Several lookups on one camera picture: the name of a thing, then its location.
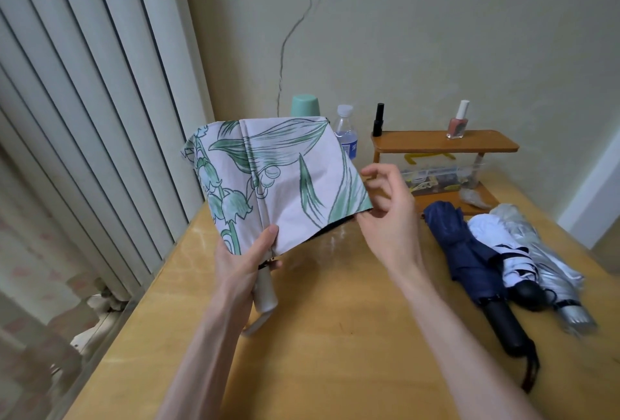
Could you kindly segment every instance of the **lily of the valley print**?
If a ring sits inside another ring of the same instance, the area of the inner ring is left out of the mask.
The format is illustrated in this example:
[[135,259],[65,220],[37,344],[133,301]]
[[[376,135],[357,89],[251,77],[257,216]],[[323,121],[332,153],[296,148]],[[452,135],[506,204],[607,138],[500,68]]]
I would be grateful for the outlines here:
[[371,208],[323,117],[211,123],[196,131],[182,154],[193,163],[220,235],[237,255],[269,224],[280,226],[274,257]]

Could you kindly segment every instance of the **right hand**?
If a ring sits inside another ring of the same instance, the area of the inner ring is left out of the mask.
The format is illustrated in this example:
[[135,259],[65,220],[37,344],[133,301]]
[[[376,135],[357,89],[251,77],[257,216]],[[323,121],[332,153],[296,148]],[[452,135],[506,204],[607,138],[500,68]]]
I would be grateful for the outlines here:
[[[358,213],[368,247],[387,268],[392,280],[400,285],[411,273],[423,269],[415,200],[396,165],[370,164],[362,175],[377,175],[366,181],[373,209]],[[373,193],[381,190],[385,196]]]

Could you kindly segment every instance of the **blue bottle label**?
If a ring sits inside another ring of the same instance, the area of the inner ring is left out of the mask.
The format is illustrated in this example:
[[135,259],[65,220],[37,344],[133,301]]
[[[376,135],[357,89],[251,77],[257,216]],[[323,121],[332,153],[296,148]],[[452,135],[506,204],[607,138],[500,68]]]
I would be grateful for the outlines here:
[[345,154],[349,157],[349,159],[353,160],[357,155],[357,141],[345,142],[341,144],[341,146],[345,150]]

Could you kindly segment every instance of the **left hand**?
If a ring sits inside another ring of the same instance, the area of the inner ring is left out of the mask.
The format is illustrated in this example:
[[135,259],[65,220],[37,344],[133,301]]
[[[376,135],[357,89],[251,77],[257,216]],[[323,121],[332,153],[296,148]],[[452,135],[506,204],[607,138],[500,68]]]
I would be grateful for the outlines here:
[[[215,249],[216,292],[221,291],[229,297],[234,318],[241,325],[241,329],[252,310],[252,288],[259,273],[259,265],[277,235],[278,227],[271,224],[243,255],[230,253],[221,238]],[[280,268],[282,262],[275,260],[270,262],[269,266],[274,270]]]

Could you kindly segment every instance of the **hand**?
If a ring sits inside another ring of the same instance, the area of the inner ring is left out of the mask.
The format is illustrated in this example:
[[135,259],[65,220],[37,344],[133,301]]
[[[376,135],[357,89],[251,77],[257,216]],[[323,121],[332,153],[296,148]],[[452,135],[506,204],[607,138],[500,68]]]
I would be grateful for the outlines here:
[[[277,235],[278,227],[271,224],[243,255],[230,253],[221,238],[215,249],[216,293],[224,293],[232,302],[235,321],[240,324],[239,330],[244,327],[252,310],[252,288],[259,265]],[[280,266],[282,262],[279,260],[269,263],[272,270]]]
[[[423,270],[418,236],[420,218],[415,212],[414,197],[396,165],[370,164],[360,173],[377,177],[365,183],[371,192],[373,209],[356,214],[355,219],[372,253],[401,286],[412,270]],[[372,193],[373,190],[381,190],[387,197]]]

